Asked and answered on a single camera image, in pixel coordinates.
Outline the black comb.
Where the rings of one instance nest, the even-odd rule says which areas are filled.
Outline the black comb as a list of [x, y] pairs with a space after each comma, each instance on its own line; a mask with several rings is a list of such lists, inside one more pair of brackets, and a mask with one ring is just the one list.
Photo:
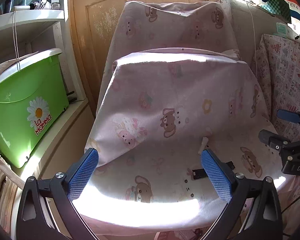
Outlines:
[[[235, 169], [234, 163], [232, 161], [229, 161], [226, 163], [230, 167], [231, 170]], [[206, 178], [207, 174], [203, 168], [201, 169], [195, 169], [191, 170], [191, 176], [193, 180], [201, 179], [201, 178]]]

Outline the small white plastic tube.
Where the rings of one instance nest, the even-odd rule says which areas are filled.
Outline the small white plastic tube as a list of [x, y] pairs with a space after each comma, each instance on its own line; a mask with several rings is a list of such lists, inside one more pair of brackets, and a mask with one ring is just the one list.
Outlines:
[[202, 138], [202, 142], [201, 142], [201, 145], [200, 145], [200, 148], [198, 150], [198, 154], [201, 155], [201, 153], [203, 152], [203, 150], [206, 149], [206, 146], [209, 142], [209, 139], [207, 137], [203, 137]]

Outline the pink cartoon print bedsheet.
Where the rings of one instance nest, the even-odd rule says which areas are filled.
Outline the pink cartoon print bedsheet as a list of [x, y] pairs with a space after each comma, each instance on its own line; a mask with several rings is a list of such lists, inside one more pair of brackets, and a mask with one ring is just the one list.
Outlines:
[[94, 233], [134, 236], [210, 226], [225, 207], [202, 168], [202, 140], [222, 162], [249, 179], [273, 178], [278, 192], [292, 177], [282, 173], [277, 151], [262, 144], [258, 133], [272, 130], [268, 120], [227, 131], [206, 131], [179, 139], [145, 141], [98, 167], [73, 204]]

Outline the red patterned white quilt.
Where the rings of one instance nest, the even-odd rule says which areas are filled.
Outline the red patterned white quilt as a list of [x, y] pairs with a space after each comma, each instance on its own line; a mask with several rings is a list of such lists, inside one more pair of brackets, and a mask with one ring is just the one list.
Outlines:
[[279, 135], [300, 140], [300, 125], [282, 120], [277, 110], [300, 111], [300, 43], [263, 34], [251, 63], [261, 86], [271, 123]]

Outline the front pink cartoon pillow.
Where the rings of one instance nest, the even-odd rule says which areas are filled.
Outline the front pink cartoon pillow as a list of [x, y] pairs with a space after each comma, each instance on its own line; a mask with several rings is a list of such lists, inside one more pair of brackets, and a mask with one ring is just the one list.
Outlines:
[[151, 49], [112, 62], [86, 148], [105, 165], [133, 149], [198, 149], [204, 137], [253, 142], [269, 124], [261, 87], [236, 51]]

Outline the pink cartoon pillow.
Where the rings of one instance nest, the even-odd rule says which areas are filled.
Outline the pink cartoon pillow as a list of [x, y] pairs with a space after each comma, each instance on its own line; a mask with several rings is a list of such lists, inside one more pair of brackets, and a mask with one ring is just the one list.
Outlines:
[[86, 148], [105, 165], [133, 149], [198, 149], [204, 137], [253, 142], [269, 124], [261, 87], [236, 51], [151, 49], [112, 62]]
[[220, 3], [127, 2], [111, 39], [97, 104], [104, 98], [115, 60], [156, 48], [195, 48], [240, 58], [231, 21]]

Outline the green plastic storage bin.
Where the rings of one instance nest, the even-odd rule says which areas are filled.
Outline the green plastic storage bin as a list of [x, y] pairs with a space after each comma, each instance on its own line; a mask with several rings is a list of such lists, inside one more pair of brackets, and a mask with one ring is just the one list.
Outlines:
[[61, 52], [32, 54], [0, 71], [0, 153], [17, 168], [69, 105]]

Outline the back pink cartoon pillow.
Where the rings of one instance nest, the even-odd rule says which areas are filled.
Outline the back pink cartoon pillow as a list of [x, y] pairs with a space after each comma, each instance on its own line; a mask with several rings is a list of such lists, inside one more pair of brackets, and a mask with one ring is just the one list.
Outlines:
[[195, 48], [240, 58], [231, 21], [220, 3], [127, 2], [111, 39], [97, 104], [104, 98], [115, 60], [156, 48]]

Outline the white shelf unit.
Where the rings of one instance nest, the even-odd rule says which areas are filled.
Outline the white shelf unit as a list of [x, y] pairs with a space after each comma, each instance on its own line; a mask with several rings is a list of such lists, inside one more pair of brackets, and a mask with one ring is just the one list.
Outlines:
[[[38, 25], [53, 30], [52, 48]], [[61, 10], [0, 16], [0, 29], [13, 37], [27, 32], [42, 46], [0, 65], [0, 228], [10, 239], [27, 178], [66, 171], [83, 155], [93, 124], [69, 28]]]

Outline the wooden door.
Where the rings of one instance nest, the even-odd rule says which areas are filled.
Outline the wooden door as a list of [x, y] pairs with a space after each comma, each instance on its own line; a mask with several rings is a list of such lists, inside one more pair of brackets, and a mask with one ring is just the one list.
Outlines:
[[97, 109], [111, 39], [128, 1], [195, 3], [217, 0], [68, 0], [74, 54], [92, 113]]

